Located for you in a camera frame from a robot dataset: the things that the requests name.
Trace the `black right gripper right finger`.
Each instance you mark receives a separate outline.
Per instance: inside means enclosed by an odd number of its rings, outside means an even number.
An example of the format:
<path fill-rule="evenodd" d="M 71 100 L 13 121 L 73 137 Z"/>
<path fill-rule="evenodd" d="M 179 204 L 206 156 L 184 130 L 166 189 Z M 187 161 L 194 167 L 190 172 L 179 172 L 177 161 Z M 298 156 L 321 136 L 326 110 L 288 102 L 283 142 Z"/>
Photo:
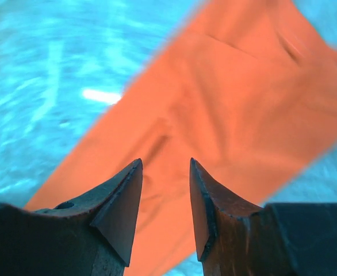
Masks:
<path fill-rule="evenodd" d="M 197 258 L 205 275 L 337 276 L 337 203 L 259 207 L 190 161 Z"/>

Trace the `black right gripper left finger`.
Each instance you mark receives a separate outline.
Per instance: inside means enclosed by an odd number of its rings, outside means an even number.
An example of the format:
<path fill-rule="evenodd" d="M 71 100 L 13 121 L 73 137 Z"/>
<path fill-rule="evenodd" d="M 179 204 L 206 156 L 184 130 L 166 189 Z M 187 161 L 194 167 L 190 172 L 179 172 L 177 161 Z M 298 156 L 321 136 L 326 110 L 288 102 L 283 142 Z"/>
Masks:
<path fill-rule="evenodd" d="M 142 183 L 136 159 L 53 209 L 31 212 L 0 202 L 0 275 L 123 275 Z"/>

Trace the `orange t-shirt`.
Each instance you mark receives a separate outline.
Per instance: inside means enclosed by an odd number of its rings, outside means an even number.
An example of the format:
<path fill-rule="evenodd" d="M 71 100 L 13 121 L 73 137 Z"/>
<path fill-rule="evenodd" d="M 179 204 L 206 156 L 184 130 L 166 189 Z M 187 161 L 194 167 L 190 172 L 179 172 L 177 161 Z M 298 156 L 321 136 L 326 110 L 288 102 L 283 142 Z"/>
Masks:
<path fill-rule="evenodd" d="M 26 208 L 53 208 L 143 161 L 126 275 L 195 248 L 189 163 L 259 203 L 337 142 L 337 50 L 291 1 L 208 1 Z"/>

